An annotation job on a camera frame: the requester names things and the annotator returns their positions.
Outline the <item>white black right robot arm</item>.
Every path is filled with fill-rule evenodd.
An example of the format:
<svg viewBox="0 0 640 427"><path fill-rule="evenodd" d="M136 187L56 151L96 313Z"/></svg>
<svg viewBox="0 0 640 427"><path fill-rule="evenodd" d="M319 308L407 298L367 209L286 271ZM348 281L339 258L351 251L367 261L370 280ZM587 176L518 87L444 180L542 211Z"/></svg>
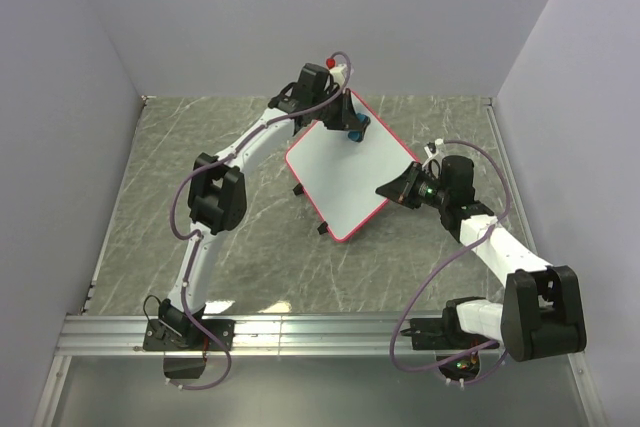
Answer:
<svg viewBox="0 0 640 427"><path fill-rule="evenodd" d="M460 155L440 169L411 163L377 194L410 209L436 209L442 226L470 248L504 288L502 302L466 297L446 303L440 319L412 319L404 334L414 344L436 339L447 349L497 342L516 361L581 352L587 344L577 274L527 249L476 199L474 163Z"/></svg>

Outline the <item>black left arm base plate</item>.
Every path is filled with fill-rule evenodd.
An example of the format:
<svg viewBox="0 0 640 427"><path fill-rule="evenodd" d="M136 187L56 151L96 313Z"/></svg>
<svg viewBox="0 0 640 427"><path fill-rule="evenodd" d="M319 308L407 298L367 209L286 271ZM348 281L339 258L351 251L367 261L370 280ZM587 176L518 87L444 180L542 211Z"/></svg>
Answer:
<svg viewBox="0 0 640 427"><path fill-rule="evenodd" d="M230 350L234 338L236 322L228 318L202 319L201 324ZM142 349L145 352L181 352L181 351L222 351L223 348L207 337L192 324L187 326L185 335L167 326L158 319L147 323Z"/></svg>

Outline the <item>pink framed whiteboard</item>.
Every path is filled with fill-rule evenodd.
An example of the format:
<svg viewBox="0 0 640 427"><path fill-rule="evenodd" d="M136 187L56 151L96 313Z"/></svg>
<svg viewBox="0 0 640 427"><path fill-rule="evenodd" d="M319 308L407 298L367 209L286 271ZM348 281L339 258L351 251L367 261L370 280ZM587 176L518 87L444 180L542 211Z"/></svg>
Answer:
<svg viewBox="0 0 640 427"><path fill-rule="evenodd" d="M285 162L321 218L327 234L348 240L388 203L375 189L419 160L357 93L357 113L371 123L360 143L316 121L288 148Z"/></svg>

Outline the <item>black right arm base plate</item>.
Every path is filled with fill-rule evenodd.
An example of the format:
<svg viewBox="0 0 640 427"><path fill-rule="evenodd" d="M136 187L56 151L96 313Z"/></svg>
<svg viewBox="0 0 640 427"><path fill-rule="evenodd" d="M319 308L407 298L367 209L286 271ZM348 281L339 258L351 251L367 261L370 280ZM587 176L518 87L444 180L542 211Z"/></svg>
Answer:
<svg viewBox="0 0 640 427"><path fill-rule="evenodd" d="M401 335L411 339L415 351L466 350L486 341L480 335L462 331L456 322L444 318L412 318Z"/></svg>

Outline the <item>blue whiteboard eraser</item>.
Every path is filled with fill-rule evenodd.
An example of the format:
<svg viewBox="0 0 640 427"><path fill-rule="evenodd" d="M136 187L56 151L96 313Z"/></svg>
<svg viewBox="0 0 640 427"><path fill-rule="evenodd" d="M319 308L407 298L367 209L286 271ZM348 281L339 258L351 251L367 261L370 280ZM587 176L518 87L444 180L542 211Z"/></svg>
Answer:
<svg viewBox="0 0 640 427"><path fill-rule="evenodd" d="M347 137L352 142L360 143L364 140L366 131L371 123L371 120L367 115L361 114L361 113L358 113L357 117L360 125L356 130L349 131L347 134Z"/></svg>

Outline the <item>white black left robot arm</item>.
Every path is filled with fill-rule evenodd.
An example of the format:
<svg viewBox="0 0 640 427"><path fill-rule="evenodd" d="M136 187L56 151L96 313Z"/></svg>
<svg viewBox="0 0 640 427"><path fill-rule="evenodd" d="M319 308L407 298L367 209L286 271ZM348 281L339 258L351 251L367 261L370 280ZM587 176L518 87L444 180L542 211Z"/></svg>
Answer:
<svg viewBox="0 0 640 427"><path fill-rule="evenodd" d="M182 181L170 207L174 236L187 243L180 271L168 298L158 308L166 335L180 349L196 346L205 328L201 318L206 289L226 234L245 216L246 178L272 151L314 121L331 130L363 132L348 83L352 65L344 52L325 66L307 63L298 79L268 102L261 117L216 155L201 154Z"/></svg>

